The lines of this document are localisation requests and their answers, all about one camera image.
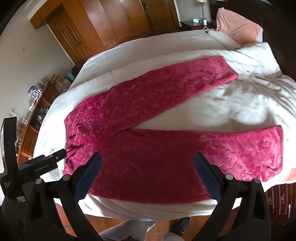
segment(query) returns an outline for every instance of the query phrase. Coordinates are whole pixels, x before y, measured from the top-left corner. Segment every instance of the wooden floor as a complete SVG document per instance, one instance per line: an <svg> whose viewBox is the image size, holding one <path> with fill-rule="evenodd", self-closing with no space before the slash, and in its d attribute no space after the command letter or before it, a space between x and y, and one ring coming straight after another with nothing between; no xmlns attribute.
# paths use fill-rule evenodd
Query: wooden floor
<svg viewBox="0 0 296 241"><path fill-rule="evenodd" d="M64 213L63 208L57 204L57 209L66 231L69 234L75 235ZM226 234L231 229L232 223L235 220L237 212L238 212L238 209L234 209L232 211L231 216L229 217L229 220L227 221L223 231L221 232L221 235ZM102 217L95 217L91 215L86 215L86 217L98 233L108 228L111 228L115 225L118 225L124 221L124 219L102 218ZM206 223L208 218L209 216L191 217L190 225L185 231L182 238L184 238L185 241L191 241L195 237L195 235L199 232L199 230L203 227L203 225ZM168 232L171 224L173 224L174 222L176 222L176 220L158 221L156 225L147 233L146 241L161 241L163 238L163 235Z"/></svg>

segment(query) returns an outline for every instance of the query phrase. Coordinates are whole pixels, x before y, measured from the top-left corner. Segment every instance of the black shoe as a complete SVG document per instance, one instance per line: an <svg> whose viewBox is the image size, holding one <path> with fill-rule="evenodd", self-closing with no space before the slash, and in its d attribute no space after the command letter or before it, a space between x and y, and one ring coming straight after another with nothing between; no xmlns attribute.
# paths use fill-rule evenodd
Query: black shoe
<svg viewBox="0 0 296 241"><path fill-rule="evenodd" d="M171 226L169 232L182 236L184 231L189 226L190 220L190 217L180 218L173 226Z"/></svg>

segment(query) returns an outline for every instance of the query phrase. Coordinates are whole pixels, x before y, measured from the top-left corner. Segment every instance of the gray pants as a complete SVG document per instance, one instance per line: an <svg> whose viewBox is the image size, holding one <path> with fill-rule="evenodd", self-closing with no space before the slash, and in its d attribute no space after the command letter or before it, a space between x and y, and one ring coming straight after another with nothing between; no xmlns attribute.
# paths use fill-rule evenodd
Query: gray pants
<svg viewBox="0 0 296 241"><path fill-rule="evenodd" d="M147 232L155 223L127 220L99 234L104 241L121 241L128 236L132 236L139 241L145 241ZM166 233L163 236L163 241L184 241L184 239L175 233Z"/></svg>

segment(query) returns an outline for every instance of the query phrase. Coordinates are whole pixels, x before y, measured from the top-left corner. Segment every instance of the metal screw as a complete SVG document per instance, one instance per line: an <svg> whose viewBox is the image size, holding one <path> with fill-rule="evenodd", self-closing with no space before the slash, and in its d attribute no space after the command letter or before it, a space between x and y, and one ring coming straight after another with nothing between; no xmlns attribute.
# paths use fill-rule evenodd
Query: metal screw
<svg viewBox="0 0 296 241"><path fill-rule="evenodd" d="M254 178L254 182L256 182L257 184L261 183L261 181L258 178Z"/></svg>
<svg viewBox="0 0 296 241"><path fill-rule="evenodd" d="M232 180L233 179L233 176L231 174L226 174L225 177L226 177L227 180Z"/></svg>
<svg viewBox="0 0 296 241"><path fill-rule="evenodd" d="M41 184L42 183L42 179L41 178L38 178L35 183L36 184Z"/></svg>
<svg viewBox="0 0 296 241"><path fill-rule="evenodd" d="M70 178L71 178L70 175L65 175L65 176L62 177L62 179L63 179L64 181L68 181L68 180L70 180Z"/></svg>

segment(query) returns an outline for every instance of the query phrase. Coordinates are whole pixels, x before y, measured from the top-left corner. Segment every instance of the blue textured pad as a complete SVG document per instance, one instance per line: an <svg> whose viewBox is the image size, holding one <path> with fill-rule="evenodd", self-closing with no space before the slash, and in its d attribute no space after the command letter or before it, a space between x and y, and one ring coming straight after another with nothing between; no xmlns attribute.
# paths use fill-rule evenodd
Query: blue textured pad
<svg viewBox="0 0 296 241"><path fill-rule="evenodd" d="M205 163L203 158L196 153L194 155L194 168L200 176L203 184L205 185L211 199L220 202L222 199L222 187L218 179L214 176L209 166Z"/></svg>
<svg viewBox="0 0 296 241"><path fill-rule="evenodd" d="M87 192L91 188L92 183L94 182L97 174L102 167L102 161L102 156L100 154L97 154L97 156L93 159L93 161L90 163L88 168L84 171L83 175L76 183L74 195L74 199L76 202L85 199Z"/></svg>

